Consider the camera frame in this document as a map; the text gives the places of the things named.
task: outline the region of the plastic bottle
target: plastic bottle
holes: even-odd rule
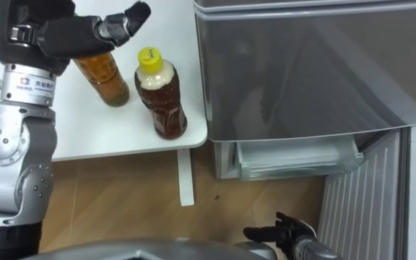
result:
[[[134,83],[152,113],[155,130],[165,139],[180,137],[187,129],[187,118],[181,105],[178,72],[153,47],[143,48],[138,60]]]

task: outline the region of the label sticker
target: label sticker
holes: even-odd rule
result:
[[[28,95],[54,98],[56,82],[53,80],[31,75],[17,75],[16,83],[17,86],[15,88],[20,92],[28,92]]]

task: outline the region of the table leg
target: table leg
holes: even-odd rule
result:
[[[179,197],[181,206],[194,205],[194,182],[192,180],[191,150],[178,150]]]

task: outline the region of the white table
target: white table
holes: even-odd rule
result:
[[[53,109],[57,112],[58,145],[53,160],[127,155],[142,152],[178,150],[182,205],[194,203],[189,148],[202,145],[207,138],[202,79],[193,6],[188,0],[146,0],[152,15],[129,43],[113,55],[131,89],[130,101],[121,108],[108,107],[71,64],[58,79]],[[80,15],[122,12],[132,1],[76,0]],[[186,133],[173,141],[155,132],[150,112],[144,107],[134,86],[137,53],[145,46],[160,49],[164,59],[178,70],[181,102],[188,119]],[[0,79],[3,66],[0,64]]]

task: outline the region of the brown liquid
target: brown liquid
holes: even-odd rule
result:
[[[142,88],[137,74],[134,75],[134,83],[142,102],[152,112],[157,133],[165,139],[175,139],[184,134],[187,118],[181,105],[178,72],[175,70],[170,83],[158,90]]]
[[[129,88],[123,80],[111,53],[74,60],[79,70],[110,106],[121,106],[129,100]]]

